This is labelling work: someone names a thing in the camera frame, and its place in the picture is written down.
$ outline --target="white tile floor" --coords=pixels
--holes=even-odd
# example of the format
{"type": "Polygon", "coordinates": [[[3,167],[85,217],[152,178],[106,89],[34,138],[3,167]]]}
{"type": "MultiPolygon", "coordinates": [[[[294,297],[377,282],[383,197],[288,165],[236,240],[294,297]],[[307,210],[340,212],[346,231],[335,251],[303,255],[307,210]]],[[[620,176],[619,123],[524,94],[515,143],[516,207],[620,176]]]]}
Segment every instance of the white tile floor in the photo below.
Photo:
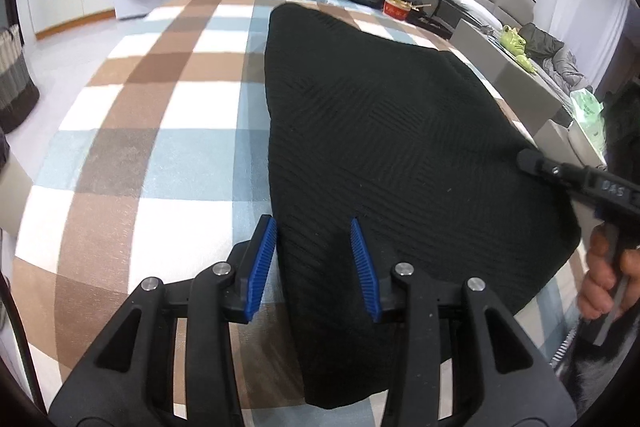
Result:
{"type": "Polygon", "coordinates": [[[135,20],[107,21],[71,29],[26,46],[24,56],[40,100],[27,120],[7,135],[12,152],[34,179],[49,141],[104,59],[135,20]]]}

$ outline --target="plastic bag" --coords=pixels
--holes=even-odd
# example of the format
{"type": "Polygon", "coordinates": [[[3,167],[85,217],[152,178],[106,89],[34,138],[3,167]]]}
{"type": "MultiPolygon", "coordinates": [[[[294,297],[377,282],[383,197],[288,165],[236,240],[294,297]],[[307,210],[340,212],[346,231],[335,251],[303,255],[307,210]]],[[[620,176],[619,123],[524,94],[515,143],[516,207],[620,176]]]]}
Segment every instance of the plastic bag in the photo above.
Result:
{"type": "Polygon", "coordinates": [[[572,91],[571,101],[574,106],[574,117],[587,138],[600,154],[604,155],[604,120],[602,119],[602,104],[586,89],[572,91]]]}

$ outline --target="human hand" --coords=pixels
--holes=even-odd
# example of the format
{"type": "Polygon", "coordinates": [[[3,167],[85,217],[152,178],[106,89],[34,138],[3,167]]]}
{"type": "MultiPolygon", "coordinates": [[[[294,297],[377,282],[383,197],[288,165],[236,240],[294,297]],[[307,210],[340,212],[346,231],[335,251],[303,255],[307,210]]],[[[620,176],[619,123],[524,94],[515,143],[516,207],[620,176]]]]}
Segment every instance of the human hand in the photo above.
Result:
{"type": "MultiPolygon", "coordinates": [[[[591,232],[587,266],[589,271],[582,280],[578,293],[578,309],[587,320],[595,320],[613,308],[610,289],[616,285],[616,275],[605,257],[609,251],[609,241],[602,225],[591,232]]],[[[626,292],[616,315],[619,318],[640,298],[640,251],[625,250],[620,258],[620,269],[629,276],[626,292]]]]}

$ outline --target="plaid blanket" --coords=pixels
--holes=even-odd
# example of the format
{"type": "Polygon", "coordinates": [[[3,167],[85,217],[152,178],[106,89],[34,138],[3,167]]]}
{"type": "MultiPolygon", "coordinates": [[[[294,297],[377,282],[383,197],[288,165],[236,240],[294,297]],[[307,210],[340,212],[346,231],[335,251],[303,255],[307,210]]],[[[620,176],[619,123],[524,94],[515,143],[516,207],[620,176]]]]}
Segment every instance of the plaid blanket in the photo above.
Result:
{"type": "MultiPolygon", "coordinates": [[[[295,0],[177,0],[122,38],[80,92],[31,190],[12,287],[45,401],[142,279],[194,277],[270,213],[264,93],[269,15],[300,2],[375,35],[455,53],[526,136],[500,94],[448,42],[381,13],[295,0]]],[[[306,405],[272,264],[249,325],[230,325],[248,426],[380,423],[385,393],[326,411],[306,405]]],[[[550,358],[577,317],[578,254],[518,315],[550,358]]],[[[184,415],[186,323],[175,412],[184,415]]],[[[450,411],[443,364],[441,413],[450,411]]]]}

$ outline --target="gray jacket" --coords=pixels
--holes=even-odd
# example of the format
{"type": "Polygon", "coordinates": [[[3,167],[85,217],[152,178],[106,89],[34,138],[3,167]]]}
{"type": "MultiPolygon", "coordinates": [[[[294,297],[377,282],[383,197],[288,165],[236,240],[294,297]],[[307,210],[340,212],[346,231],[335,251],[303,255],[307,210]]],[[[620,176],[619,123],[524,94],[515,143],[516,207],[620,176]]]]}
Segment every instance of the gray jacket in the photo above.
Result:
{"type": "Polygon", "coordinates": [[[588,79],[575,66],[575,55],[566,46],[553,57],[545,58],[542,68],[567,94],[589,85],[588,79]]]}

